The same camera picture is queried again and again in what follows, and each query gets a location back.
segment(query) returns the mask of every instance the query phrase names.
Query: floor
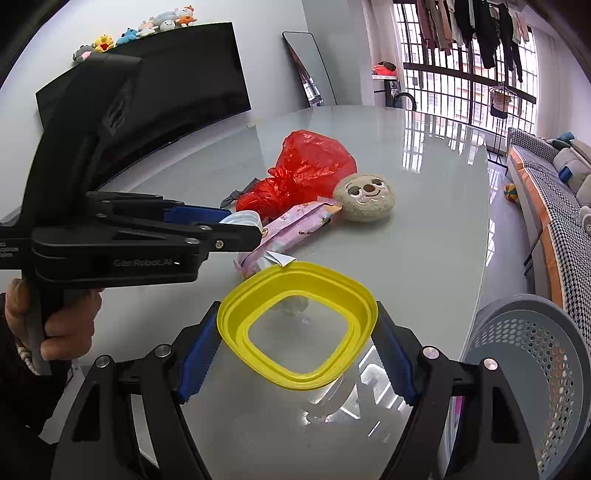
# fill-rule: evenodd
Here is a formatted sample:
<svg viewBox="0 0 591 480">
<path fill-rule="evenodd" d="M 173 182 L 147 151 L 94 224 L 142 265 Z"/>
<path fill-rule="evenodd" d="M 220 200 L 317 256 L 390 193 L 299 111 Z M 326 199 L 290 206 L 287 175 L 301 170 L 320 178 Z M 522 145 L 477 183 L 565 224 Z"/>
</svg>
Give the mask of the floor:
<svg viewBox="0 0 591 480">
<path fill-rule="evenodd" d="M 496 160 L 496 154 L 489 153 Z M 505 169 L 489 163 L 488 176 L 491 192 L 489 210 L 489 244 L 479 309 L 506 296 L 528 291 L 523 262 L 530 253 L 525 222 L 519 205 L 503 196 L 503 187 L 511 183 Z"/>
</svg>

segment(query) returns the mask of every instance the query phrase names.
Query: standing mirror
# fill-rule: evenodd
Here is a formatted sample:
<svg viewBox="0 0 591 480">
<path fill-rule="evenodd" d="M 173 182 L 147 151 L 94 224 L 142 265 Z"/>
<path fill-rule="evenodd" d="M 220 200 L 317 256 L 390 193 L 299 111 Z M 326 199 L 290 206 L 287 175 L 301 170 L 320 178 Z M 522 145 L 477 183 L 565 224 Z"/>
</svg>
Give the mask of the standing mirror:
<svg viewBox="0 0 591 480">
<path fill-rule="evenodd" d="M 283 32 L 310 106 L 336 105 L 330 79 L 311 33 Z"/>
</svg>

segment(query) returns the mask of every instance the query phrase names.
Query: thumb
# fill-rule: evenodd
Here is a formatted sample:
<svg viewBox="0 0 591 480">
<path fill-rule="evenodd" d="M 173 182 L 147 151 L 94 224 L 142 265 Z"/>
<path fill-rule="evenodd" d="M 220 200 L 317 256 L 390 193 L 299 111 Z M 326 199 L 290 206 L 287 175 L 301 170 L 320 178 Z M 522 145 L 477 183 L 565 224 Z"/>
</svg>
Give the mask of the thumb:
<svg viewBox="0 0 591 480">
<path fill-rule="evenodd" d="M 4 313 L 7 324 L 12 333 L 27 346 L 27 328 L 25 326 L 25 314 L 31 305 L 31 294 L 27 283 L 19 278 L 11 281 L 6 292 Z"/>
</svg>

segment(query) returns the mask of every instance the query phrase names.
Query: yellow bowl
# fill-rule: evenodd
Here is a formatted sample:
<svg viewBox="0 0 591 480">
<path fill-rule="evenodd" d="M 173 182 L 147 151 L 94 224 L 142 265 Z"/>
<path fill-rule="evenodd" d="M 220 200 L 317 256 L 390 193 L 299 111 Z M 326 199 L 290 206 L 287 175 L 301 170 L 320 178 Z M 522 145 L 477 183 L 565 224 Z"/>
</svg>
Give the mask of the yellow bowl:
<svg viewBox="0 0 591 480">
<path fill-rule="evenodd" d="M 340 313 L 348 331 L 331 356 L 309 374 L 278 365 L 248 337 L 251 326 L 286 297 L 304 296 Z M 222 338 L 255 372 L 291 390 L 315 390 L 336 380 L 360 354 L 378 319 L 378 305 L 367 288 L 340 273 L 306 262 L 274 265 L 246 280 L 222 302 L 217 328 Z"/>
</svg>

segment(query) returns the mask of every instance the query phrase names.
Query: gray plastic basket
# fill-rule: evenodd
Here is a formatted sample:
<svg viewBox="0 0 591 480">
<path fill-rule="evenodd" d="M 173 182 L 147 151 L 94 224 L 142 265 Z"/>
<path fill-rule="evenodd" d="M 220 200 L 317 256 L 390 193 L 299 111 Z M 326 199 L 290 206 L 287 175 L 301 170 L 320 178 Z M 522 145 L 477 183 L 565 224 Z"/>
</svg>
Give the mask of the gray plastic basket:
<svg viewBox="0 0 591 480">
<path fill-rule="evenodd" d="M 478 312 L 468 345 L 465 362 L 494 358 L 501 366 L 530 432 L 540 478 L 553 478 L 589 425 L 591 362 L 579 328 L 554 303 L 518 295 Z"/>
</svg>

